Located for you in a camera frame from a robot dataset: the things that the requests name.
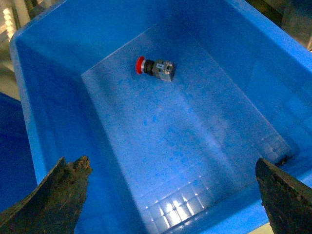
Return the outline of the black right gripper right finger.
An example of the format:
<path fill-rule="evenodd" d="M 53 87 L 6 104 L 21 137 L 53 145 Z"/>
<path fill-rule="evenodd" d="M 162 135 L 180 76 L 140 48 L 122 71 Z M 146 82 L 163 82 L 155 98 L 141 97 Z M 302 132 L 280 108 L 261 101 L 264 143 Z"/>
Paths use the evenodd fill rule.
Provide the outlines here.
<path fill-rule="evenodd" d="M 255 166 L 262 206 L 275 234 L 312 232 L 312 189 L 264 158 Z"/>

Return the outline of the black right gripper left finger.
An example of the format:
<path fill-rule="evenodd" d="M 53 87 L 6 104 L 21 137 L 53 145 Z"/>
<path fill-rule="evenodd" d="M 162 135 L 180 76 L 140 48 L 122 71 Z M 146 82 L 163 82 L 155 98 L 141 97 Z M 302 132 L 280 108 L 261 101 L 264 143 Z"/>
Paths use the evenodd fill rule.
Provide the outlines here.
<path fill-rule="evenodd" d="M 25 198 L 0 214 L 2 234 L 73 234 L 87 198 L 90 160 L 62 157 Z"/>

